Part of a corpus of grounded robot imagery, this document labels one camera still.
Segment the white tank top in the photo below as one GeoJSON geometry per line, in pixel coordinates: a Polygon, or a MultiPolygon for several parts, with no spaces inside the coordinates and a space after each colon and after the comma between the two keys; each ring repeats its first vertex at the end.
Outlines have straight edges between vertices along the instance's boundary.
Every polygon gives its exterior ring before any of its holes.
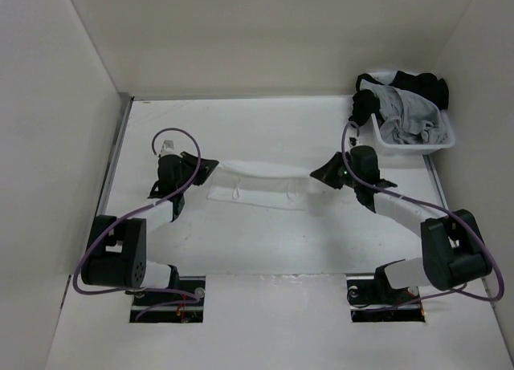
{"type": "Polygon", "coordinates": [[[321,195],[324,186],[303,167],[262,161],[223,161],[210,179],[207,198],[231,204],[299,210],[321,195]]]}

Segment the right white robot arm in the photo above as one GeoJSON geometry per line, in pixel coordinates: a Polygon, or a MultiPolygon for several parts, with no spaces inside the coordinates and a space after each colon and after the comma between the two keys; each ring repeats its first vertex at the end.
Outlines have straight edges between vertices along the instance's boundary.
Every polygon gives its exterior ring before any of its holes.
{"type": "Polygon", "coordinates": [[[432,203],[419,205],[381,177],[375,150],[359,145],[336,152],[310,177],[333,189],[349,187],[366,209],[390,218],[421,241],[421,267],[428,283],[446,291],[492,272],[491,259],[479,245],[478,226],[465,209],[438,215],[432,203]]]}

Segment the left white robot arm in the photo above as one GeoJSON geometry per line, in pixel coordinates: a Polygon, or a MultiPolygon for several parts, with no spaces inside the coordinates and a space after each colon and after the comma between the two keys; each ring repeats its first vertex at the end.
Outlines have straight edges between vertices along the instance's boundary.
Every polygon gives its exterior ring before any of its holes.
{"type": "Polygon", "coordinates": [[[162,304],[177,301],[180,284],[175,266],[147,260],[148,234],[177,220],[185,206],[185,191],[201,186],[219,162],[187,152],[167,154],[157,159],[157,180],[143,210],[132,211],[120,220],[115,215],[95,217],[87,249],[80,261],[80,277],[89,286],[136,290],[153,288],[162,304]]]}

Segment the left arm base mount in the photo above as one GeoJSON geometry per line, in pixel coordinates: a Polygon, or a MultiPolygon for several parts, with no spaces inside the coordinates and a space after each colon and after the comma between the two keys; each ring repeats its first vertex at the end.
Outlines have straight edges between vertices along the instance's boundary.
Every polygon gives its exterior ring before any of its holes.
{"type": "Polygon", "coordinates": [[[177,293],[146,291],[133,296],[129,322],[143,324],[202,323],[206,277],[180,277],[177,293]]]}

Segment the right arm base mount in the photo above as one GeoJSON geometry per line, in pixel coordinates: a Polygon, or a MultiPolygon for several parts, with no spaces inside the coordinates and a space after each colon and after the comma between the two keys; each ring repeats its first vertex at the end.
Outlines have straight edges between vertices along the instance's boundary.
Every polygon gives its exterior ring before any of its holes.
{"type": "Polygon", "coordinates": [[[425,322],[418,288],[392,288],[383,266],[372,274],[348,274],[346,285],[354,323],[425,322]]]}

